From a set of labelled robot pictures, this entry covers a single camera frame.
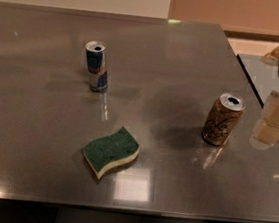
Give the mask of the orange soda can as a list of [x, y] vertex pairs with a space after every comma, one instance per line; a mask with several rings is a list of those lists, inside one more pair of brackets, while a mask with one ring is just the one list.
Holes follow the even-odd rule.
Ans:
[[223, 93], [215, 100], [203, 126], [201, 136], [211, 145], [225, 145], [244, 115], [246, 103], [238, 94]]

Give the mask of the blue silver energy drink can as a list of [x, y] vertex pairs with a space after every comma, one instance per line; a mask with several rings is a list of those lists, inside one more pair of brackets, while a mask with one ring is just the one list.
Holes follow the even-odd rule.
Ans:
[[99, 41], [89, 41], [85, 46], [89, 88], [97, 93], [107, 89], [106, 48], [106, 44]]

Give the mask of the green yellow sponge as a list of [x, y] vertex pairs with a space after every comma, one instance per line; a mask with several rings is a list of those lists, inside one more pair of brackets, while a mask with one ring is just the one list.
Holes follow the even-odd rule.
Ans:
[[134, 161], [139, 147], [130, 132], [121, 127], [114, 134], [87, 143], [82, 153], [95, 176], [100, 179], [109, 170]]

